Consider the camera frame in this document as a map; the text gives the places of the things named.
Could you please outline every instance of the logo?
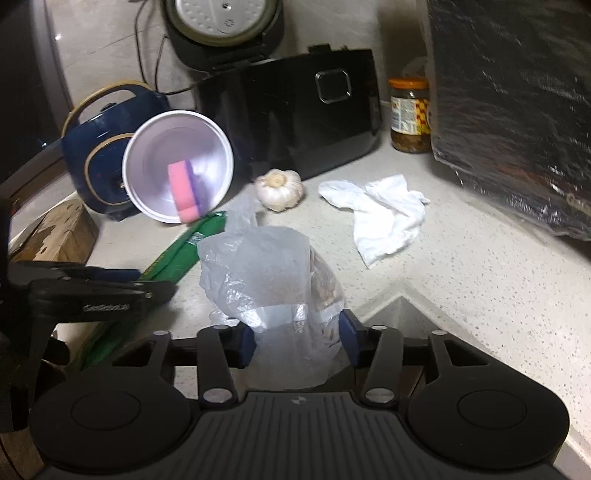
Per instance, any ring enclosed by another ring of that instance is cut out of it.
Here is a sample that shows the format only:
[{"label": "logo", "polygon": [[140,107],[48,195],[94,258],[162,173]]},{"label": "logo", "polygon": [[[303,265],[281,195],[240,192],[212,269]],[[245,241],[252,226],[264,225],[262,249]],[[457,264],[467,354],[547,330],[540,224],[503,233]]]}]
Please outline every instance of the logo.
[{"label": "logo", "polygon": [[124,312],[129,310],[131,307],[129,303],[123,303],[119,305],[84,305],[82,307],[83,312]]},{"label": "logo", "polygon": [[298,406],[301,406],[301,405],[303,405],[303,404],[304,404],[304,403],[306,403],[307,401],[308,401],[308,400],[306,400],[306,398],[302,397],[301,395],[300,395],[299,397],[296,397],[296,398],[292,398],[292,399],[291,399],[291,402],[292,402],[294,405],[298,405]]}]

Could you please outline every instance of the white tissue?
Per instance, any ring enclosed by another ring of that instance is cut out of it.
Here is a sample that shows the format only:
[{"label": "white tissue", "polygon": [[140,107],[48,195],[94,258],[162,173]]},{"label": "white tissue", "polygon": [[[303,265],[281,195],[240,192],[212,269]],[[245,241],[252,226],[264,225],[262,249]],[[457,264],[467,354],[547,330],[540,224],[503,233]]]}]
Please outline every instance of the white tissue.
[{"label": "white tissue", "polygon": [[347,180],[324,181],[318,193],[338,208],[353,210],[353,241],[368,267],[416,239],[430,203],[421,192],[408,191],[403,175],[363,188]]}]

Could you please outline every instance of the backsplash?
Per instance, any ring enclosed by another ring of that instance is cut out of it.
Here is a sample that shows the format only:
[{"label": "backsplash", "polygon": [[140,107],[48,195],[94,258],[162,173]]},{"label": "backsplash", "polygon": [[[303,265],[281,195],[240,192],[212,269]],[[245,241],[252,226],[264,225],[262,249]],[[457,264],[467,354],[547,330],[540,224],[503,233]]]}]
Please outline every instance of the backsplash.
[{"label": "backsplash", "polygon": [[[134,19],[141,4],[125,0],[48,0],[66,79],[74,103],[122,79],[141,80],[135,54]],[[285,33],[274,57],[305,53],[308,45],[371,48],[381,96],[388,76],[425,55],[415,0],[284,0]],[[139,22],[148,81],[164,34],[157,0],[149,0]],[[191,77],[169,43],[164,46],[158,84],[162,90],[190,85]],[[171,97],[175,108],[193,108],[190,92]]]}]

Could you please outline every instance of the kettle handle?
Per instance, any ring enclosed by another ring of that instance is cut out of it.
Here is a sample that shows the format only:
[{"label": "kettle handle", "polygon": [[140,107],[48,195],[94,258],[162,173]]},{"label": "kettle handle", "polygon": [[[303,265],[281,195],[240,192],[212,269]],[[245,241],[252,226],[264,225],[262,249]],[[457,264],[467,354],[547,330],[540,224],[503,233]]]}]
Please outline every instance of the kettle handle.
[{"label": "kettle handle", "polygon": [[114,83],[107,87],[101,88],[97,92],[88,96],[80,104],[78,104],[68,115],[64,126],[61,129],[61,136],[65,137],[66,134],[74,127],[80,125],[79,119],[82,112],[92,103],[103,98],[104,96],[118,92],[119,90],[128,90],[136,96],[144,92],[153,92],[150,86],[144,82],[138,82],[137,80],[123,80],[121,82]]}]

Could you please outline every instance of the green package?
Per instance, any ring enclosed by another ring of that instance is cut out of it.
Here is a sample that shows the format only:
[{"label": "green package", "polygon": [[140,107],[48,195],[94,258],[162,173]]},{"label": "green package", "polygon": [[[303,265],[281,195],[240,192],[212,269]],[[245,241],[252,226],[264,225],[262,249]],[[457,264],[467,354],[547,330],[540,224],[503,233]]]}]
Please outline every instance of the green package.
[{"label": "green package", "polygon": [[[197,244],[203,238],[221,233],[226,226],[226,213],[215,212],[189,225],[147,269],[139,280],[167,280],[178,283],[199,261]],[[69,371],[77,371],[96,365],[107,358],[115,349],[122,346],[131,336],[137,322],[120,320],[102,322],[90,334],[79,353],[70,364]]]}]

